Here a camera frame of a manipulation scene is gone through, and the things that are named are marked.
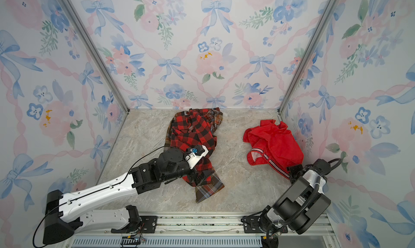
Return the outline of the plain red garment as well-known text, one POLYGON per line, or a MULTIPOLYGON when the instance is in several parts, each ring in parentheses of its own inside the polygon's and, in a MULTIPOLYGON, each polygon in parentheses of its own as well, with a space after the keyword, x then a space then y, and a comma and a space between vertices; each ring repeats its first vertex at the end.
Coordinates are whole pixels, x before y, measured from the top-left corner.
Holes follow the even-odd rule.
POLYGON ((251 166, 268 164, 287 179, 287 168, 301 165, 304 159, 292 132, 282 121, 276 124, 275 120, 262 120, 259 126, 244 132, 243 142, 251 145, 246 156, 251 166))

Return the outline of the red black buffalo plaid cloth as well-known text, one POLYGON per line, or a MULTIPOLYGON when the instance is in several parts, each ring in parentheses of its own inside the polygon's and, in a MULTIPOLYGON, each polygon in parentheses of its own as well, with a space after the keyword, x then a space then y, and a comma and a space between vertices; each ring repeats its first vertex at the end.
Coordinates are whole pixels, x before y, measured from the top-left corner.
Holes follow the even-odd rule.
POLYGON ((170 121, 165 137, 166 147, 187 151, 197 145, 206 146, 208 154, 195 166, 198 174, 213 170, 210 156, 217 145, 215 132, 222 123, 223 113, 217 108, 190 109, 178 112, 170 121))

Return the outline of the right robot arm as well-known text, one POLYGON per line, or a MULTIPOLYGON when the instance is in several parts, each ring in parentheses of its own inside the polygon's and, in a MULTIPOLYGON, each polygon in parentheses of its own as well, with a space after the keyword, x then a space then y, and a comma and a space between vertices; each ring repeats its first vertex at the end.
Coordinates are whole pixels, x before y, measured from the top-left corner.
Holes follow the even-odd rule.
POLYGON ((292 185, 259 216, 260 229, 269 233, 289 228, 303 234, 330 206, 323 190, 326 176, 342 162, 341 158, 317 159, 313 164, 287 168, 292 185))

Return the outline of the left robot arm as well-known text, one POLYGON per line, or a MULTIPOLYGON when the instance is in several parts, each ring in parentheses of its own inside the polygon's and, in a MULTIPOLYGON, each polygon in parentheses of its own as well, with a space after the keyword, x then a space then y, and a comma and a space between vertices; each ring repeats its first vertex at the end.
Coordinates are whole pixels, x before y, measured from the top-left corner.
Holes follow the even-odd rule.
POLYGON ((208 154, 204 145, 197 145, 183 152, 169 148, 158 158, 147 163, 134 164, 121 176, 82 191, 63 193, 53 190, 46 199, 43 245, 52 245, 69 239, 74 234, 88 230, 110 228, 114 234, 136 232, 143 225, 135 206, 119 210, 96 211, 96 208, 133 195, 140 195, 187 177, 200 186, 214 172, 206 169, 199 173, 197 166, 208 154))

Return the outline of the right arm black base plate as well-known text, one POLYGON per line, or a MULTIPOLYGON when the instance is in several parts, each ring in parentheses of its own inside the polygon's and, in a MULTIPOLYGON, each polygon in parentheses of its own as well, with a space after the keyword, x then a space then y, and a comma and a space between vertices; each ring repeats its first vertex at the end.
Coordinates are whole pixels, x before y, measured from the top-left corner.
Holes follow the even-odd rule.
POLYGON ((287 226, 283 225, 282 227, 278 227, 277 224, 274 224, 274 222, 278 223, 280 219, 281 217, 279 215, 268 216, 267 214, 252 214, 242 217, 241 223, 245 234, 287 234, 287 226))

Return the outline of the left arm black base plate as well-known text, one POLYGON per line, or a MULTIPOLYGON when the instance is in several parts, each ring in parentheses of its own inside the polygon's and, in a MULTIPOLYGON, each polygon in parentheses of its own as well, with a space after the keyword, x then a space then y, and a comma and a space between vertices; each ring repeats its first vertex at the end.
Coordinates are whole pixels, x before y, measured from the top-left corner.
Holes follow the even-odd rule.
POLYGON ((129 219, 126 226, 111 229, 112 234, 154 234, 157 226, 157 216, 139 216, 129 219))

